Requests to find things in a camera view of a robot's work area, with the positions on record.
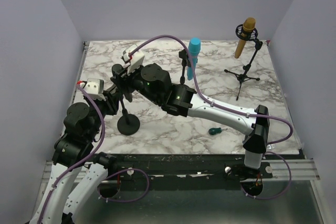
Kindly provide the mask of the black round-base stand with clip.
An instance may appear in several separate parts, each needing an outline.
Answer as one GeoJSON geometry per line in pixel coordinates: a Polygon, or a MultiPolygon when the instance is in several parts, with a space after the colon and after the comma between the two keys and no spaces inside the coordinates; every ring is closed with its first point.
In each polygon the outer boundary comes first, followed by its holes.
{"type": "Polygon", "coordinates": [[[188,58],[188,55],[187,55],[187,52],[186,52],[185,49],[180,51],[178,53],[178,56],[179,56],[179,58],[182,59],[182,62],[181,62],[181,64],[182,64],[182,74],[181,74],[181,77],[180,77],[180,84],[184,84],[185,83],[185,70],[188,67],[188,65],[191,66],[191,62],[188,58]]]}

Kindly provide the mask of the blue microphone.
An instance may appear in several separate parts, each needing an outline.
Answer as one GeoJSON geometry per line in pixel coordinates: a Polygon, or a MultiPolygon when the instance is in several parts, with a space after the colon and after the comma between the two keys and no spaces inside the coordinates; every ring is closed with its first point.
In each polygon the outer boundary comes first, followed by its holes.
{"type": "MultiPolygon", "coordinates": [[[[191,60],[194,66],[194,69],[196,68],[196,64],[197,64],[197,57],[198,54],[200,53],[201,50],[201,41],[199,38],[191,38],[189,43],[188,43],[188,50],[189,53],[191,55],[191,60]]],[[[192,67],[190,65],[188,65],[187,68],[187,79],[188,80],[192,80],[193,79],[193,70],[192,67]]]]}

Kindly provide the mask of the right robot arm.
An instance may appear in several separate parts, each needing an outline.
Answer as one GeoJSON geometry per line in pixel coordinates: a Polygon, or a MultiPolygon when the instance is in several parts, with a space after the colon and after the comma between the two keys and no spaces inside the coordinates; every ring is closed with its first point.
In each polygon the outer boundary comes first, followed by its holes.
{"type": "Polygon", "coordinates": [[[202,99],[187,85],[172,83],[170,74],[155,63],[140,66],[132,73],[115,64],[111,72],[111,81],[128,101],[132,101],[132,92],[137,91],[170,115],[206,119],[243,133],[245,159],[241,171],[249,178],[259,174],[269,132],[267,107],[240,108],[211,98],[202,99]]]}

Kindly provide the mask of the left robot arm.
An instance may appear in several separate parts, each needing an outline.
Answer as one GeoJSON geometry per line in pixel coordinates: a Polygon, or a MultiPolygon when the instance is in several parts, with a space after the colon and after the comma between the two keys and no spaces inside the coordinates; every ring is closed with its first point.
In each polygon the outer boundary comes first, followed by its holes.
{"type": "Polygon", "coordinates": [[[49,181],[30,223],[72,223],[94,186],[116,175],[115,164],[105,161],[94,165],[92,174],[73,188],[84,163],[98,150],[93,145],[97,134],[101,135],[98,144],[103,142],[105,116],[117,114],[122,96],[116,86],[101,90],[84,82],[77,88],[84,101],[73,103],[66,112],[64,134],[54,145],[49,181]]]}

